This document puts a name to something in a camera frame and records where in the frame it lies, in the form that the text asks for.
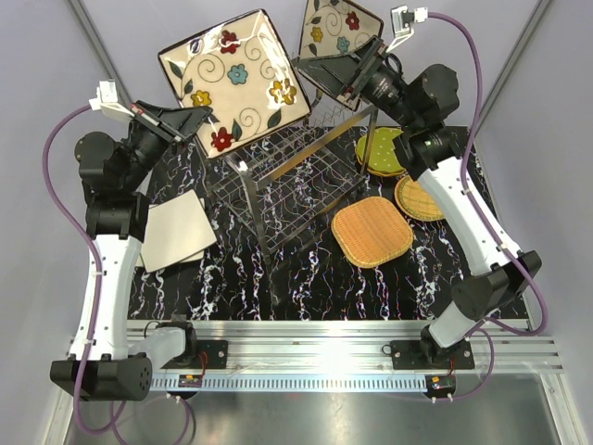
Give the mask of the dark brown square plate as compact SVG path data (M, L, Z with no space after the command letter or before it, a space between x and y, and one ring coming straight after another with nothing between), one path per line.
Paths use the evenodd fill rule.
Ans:
M158 52L180 106L209 108L196 133L215 159L299 122L311 105L267 12L256 9Z

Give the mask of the woven wicker tray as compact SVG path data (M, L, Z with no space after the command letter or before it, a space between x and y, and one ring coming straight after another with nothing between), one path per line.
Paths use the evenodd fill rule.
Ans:
M401 257L414 240L408 222L384 197L366 197L341 209L331 230L346 259L362 269Z

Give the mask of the green polka dot plate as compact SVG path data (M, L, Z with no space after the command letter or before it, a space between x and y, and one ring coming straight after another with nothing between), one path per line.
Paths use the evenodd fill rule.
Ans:
M368 170L373 174L389 177L397 176L405 168L397 160L394 140L402 134L399 128L379 127L375 129L370 147Z

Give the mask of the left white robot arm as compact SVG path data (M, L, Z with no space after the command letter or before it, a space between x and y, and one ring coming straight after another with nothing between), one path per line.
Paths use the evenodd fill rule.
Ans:
M165 322L130 346L127 310L135 264L145 241L149 202L138 188L171 148L186 146L210 117L209 107L160 108L138 100L122 114L125 138L84 135L74 147L86 204L85 223L74 225L89 251L82 315L65 358L49 377L76 401L141 401L153 372L180 368L199 357L189 322Z

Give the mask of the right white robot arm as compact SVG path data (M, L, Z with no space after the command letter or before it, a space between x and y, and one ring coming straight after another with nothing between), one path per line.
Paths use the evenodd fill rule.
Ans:
M464 150L444 123L459 106L457 74L433 64L411 83L394 55L373 36L339 55L298 57L296 69L331 98L361 98L402 131L395 154L410 177L435 201L457 237L471 274L451 289L451 303L421 332L419 352L431 368L448 365L467 335L486 318L518 299L542 265L504 231L463 165Z

